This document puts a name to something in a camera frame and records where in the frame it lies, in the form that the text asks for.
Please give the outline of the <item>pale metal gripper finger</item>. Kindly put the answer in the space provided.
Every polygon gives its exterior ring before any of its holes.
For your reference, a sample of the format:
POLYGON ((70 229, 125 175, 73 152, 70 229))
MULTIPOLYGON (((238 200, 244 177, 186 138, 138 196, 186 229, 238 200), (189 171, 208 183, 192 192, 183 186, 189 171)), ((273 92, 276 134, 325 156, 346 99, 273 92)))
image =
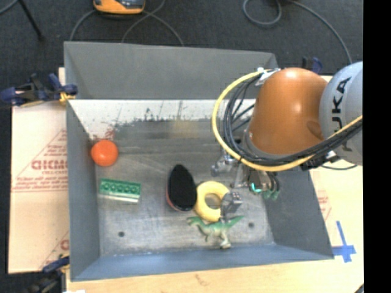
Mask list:
POLYGON ((229 214, 234 214, 238 208, 242 205, 243 200, 239 192, 228 192, 221 200, 221 217, 222 222, 226 222, 229 219, 229 214))

